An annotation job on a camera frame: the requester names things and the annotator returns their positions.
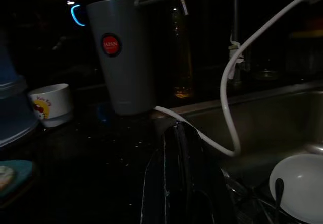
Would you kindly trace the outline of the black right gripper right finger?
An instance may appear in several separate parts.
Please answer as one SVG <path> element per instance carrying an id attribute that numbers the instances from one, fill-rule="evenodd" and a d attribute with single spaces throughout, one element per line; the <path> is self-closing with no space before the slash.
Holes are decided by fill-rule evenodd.
<path id="1" fill-rule="evenodd" d="M 189 223 L 233 223 L 234 211 L 220 169 L 212 169 L 197 131 L 176 122 L 186 182 L 185 215 Z"/>

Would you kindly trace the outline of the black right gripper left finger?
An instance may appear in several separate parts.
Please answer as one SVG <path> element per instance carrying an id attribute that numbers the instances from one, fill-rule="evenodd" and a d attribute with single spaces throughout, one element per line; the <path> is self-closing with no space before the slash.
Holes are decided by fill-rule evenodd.
<path id="1" fill-rule="evenodd" d="M 184 122 L 167 128 L 144 175 L 140 223 L 185 223 L 192 182 Z"/>

